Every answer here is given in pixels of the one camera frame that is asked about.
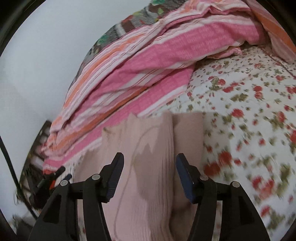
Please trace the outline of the light pink knit garment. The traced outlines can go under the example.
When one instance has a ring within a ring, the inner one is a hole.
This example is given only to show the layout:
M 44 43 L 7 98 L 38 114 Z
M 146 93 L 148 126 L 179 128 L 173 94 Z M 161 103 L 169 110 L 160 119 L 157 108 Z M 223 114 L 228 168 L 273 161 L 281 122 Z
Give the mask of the light pink knit garment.
M 124 155 L 124 168 L 114 197 L 103 206 L 111 239 L 186 240 L 196 206 L 185 197 L 175 161 L 183 153 L 191 165 L 200 164 L 202 114 L 130 115 L 104 128 L 101 145 L 85 154 L 74 180 L 99 173 L 118 152 Z

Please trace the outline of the dark wooden footboard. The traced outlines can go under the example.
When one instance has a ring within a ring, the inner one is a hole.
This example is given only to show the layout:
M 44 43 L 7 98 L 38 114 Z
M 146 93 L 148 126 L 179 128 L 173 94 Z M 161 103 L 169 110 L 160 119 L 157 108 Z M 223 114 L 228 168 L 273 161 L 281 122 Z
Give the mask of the dark wooden footboard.
M 25 204 L 34 219 L 37 219 L 39 212 L 55 190 L 57 179 L 66 171 L 62 166 L 56 171 L 43 172 L 46 157 L 42 147 L 49 137 L 50 126 L 51 122 L 47 120 L 39 130 L 27 154 L 16 188 L 17 199 Z

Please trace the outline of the floral white bed sheet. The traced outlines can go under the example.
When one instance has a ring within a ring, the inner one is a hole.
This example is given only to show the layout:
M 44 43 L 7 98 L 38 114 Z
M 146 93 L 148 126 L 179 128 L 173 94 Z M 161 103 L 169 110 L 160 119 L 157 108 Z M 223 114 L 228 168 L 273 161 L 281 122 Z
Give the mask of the floral white bed sheet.
M 295 65 L 262 47 L 197 63 L 186 92 L 147 115 L 201 113 L 199 171 L 239 182 L 271 240 L 295 222 Z

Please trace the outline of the pink orange striped blanket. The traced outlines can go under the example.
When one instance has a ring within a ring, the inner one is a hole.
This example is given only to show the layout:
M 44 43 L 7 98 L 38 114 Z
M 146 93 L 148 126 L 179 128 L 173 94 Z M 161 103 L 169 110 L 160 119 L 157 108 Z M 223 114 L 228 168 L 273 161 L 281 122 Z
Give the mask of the pink orange striped blanket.
M 238 54 L 244 43 L 271 42 L 295 60 L 292 1 L 186 1 L 152 25 L 108 45 L 70 86 L 42 147 L 43 172 L 81 155 L 105 125 L 147 115 L 183 93 L 197 61 Z

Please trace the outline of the dark patterned floral quilt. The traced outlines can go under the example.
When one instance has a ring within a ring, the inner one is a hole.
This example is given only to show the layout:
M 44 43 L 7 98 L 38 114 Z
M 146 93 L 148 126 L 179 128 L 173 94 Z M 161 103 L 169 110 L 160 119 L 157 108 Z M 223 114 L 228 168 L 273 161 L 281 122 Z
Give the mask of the dark patterned floral quilt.
M 103 49 L 108 45 L 116 42 L 125 34 L 133 31 L 136 28 L 152 25 L 157 20 L 163 18 L 168 13 L 181 7 L 186 1 L 185 0 L 156 0 L 150 1 L 147 6 L 143 9 L 136 11 L 129 15 L 121 22 L 112 26 L 105 34 L 103 34 L 91 47 L 82 61 L 76 76 L 71 82 L 71 86 L 77 81 L 81 75 L 84 67 L 92 61 Z

